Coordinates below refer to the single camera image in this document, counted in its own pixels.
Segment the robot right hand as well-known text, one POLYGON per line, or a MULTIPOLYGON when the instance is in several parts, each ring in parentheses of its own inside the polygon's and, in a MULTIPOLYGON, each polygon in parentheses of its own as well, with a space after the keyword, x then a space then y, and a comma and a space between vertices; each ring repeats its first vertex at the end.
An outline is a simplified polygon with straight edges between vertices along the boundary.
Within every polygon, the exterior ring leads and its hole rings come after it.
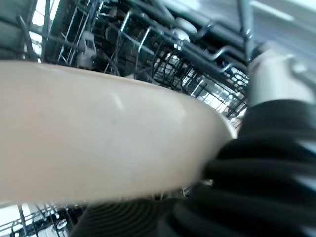
POLYGON ((249 69, 238 137, 186 199, 88 207, 74 237, 313 237, 316 234, 316 78, 268 48, 249 69))

